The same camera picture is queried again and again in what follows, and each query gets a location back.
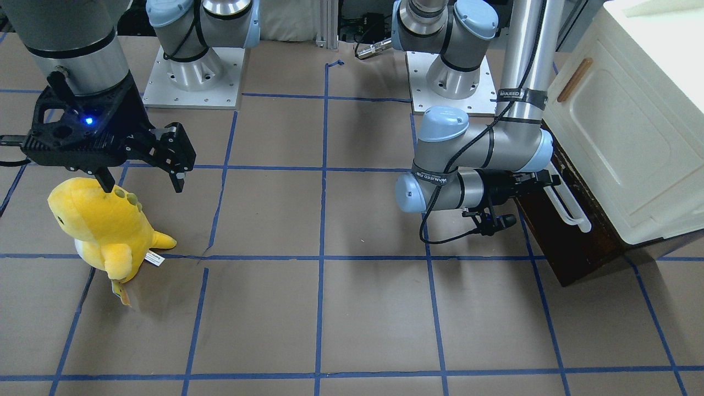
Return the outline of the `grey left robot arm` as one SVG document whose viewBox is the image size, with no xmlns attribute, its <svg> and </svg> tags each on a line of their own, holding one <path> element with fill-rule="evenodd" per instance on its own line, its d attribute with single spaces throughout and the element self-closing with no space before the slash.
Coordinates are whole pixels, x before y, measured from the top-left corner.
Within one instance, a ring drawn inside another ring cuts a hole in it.
<svg viewBox="0 0 704 396">
<path fill-rule="evenodd" d="M 553 137 L 541 127 L 548 100 L 563 1 L 515 1 L 496 111 L 491 123 L 470 122 L 458 105 L 424 112 L 410 172 L 395 181 L 395 200 L 406 213 L 462 210 L 475 228 L 493 235 L 517 223 L 495 206 L 560 180 L 546 170 Z M 428 82 L 443 97 L 467 97 L 499 28 L 485 1 L 396 1 L 392 45 L 405 52 L 436 53 Z"/>
</svg>

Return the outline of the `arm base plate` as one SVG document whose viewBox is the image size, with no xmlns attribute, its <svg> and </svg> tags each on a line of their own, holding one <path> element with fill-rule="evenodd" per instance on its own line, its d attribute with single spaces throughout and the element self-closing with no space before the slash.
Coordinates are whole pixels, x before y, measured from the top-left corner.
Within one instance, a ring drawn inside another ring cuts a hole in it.
<svg viewBox="0 0 704 396">
<path fill-rule="evenodd" d="M 407 52 L 408 81 L 413 113 L 432 106 L 453 106 L 469 116 L 492 116 L 496 89 L 487 58 L 470 72 L 448 68 L 437 53 Z"/>
<path fill-rule="evenodd" d="M 148 108 L 237 109 L 247 50 L 210 48 L 195 61 L 166 60 L 159 48 L 143 103 Z"/>
</svg>

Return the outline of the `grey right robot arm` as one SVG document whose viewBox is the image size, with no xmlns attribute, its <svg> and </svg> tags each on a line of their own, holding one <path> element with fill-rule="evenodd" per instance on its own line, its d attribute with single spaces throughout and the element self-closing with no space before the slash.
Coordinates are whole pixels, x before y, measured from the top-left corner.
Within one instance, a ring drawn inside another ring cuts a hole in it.
<svg viewBox="0 0 704 396">
<path fill-rule="evenodd" d="M 46 78 L 25 135 L 2 135 L 26 159 L 83 171 L 104 191 L 115 185 L 109 168 L 141 160 L 168 173 L 176 193 L 196 152 L 181 123 L 157 128 L 149 120 L 118 40 L 127 1 L 3 1 L 8 21 Z M 182 90 L 211 87 L 222 78 L 215 48 L 256 47 L 258 1 L 148 1 L 146 15 Z"/>
</svg>

